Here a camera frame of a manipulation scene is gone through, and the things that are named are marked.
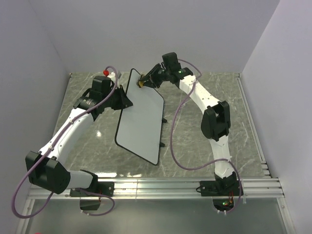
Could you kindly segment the yellow bone-shaped eraser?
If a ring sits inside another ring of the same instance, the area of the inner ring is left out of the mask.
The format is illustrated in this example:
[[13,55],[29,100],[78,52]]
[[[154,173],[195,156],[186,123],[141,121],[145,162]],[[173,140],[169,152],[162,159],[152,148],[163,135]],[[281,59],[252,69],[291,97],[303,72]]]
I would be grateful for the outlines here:
[[144,75],[141,74],[141,75],[139,76],[137,82],[136,82],[136,84],[137,84],[137,86],[138,86],[139,88],[143,87],[143,84],[144,84],[143,78],[144,78]]

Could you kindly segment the white whiteboard black frame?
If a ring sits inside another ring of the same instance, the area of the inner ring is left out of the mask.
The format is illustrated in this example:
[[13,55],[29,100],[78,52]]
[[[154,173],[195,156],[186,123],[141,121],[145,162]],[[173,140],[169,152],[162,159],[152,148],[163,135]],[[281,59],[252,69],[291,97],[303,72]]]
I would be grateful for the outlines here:
[[164,98],[155,89],[140,88],[140,73],[130,70],[126,96],[133,106],[120,112],[115,143],[147,162],[157,165],[161,147]]

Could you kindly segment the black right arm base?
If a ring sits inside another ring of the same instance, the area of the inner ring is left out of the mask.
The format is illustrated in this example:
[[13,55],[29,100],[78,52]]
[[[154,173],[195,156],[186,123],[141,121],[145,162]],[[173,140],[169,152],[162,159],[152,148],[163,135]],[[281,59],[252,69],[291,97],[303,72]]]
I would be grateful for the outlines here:
[[200,181],[195,189],[202,197],[213,197],[213,206],[218,212],[230,212],[235,207],[234,197],[238,200],[244,195],[242,186],[238,180],[228,181],[216,179],[215,181]]

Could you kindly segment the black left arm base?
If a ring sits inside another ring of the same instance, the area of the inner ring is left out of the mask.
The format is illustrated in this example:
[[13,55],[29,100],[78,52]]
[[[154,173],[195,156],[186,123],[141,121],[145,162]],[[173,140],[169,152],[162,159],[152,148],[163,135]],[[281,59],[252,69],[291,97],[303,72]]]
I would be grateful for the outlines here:
[[97,182],[95,188],[88,189],[70,189],[69,197],[79,198],[79,206],[83,212],[97,211],[101,205],[101,199],[107,198],[112,202],[115,183],[112,181]]

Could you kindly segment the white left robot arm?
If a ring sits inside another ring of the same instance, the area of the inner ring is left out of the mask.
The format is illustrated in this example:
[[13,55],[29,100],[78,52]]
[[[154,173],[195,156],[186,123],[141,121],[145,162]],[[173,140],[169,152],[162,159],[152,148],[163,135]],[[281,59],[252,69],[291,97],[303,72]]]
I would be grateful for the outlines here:
[[29,182],[55,194],[67,189],[81,189],[87,196],[99,190],[98,176],[86,170],[70,171],[64,166],[69,153],[81,135],[93,125],[106,108],[122,110],[133,103],[126,97],[114,72],[96,76],[92,86],[79,97],[57,133],[38,152],[26,158]]

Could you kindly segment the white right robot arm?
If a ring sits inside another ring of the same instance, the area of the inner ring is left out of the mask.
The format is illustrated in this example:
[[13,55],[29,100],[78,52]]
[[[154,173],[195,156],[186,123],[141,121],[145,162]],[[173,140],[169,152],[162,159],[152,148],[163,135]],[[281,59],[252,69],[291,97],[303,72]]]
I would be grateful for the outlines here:
[[183,60],[175,52],[164,54],[162,60],[147,74],[141,75],[137,85],[140,88],[159,88],[168,81],[197,105],[202,112],[200,129],[209,140],[213,152],[215,189],[219,194],[226,195],[238,178],[229,150],[230,106],[228,102],[215,98],[200,84],[201,72],[194,74],[188,67],[183,68]]

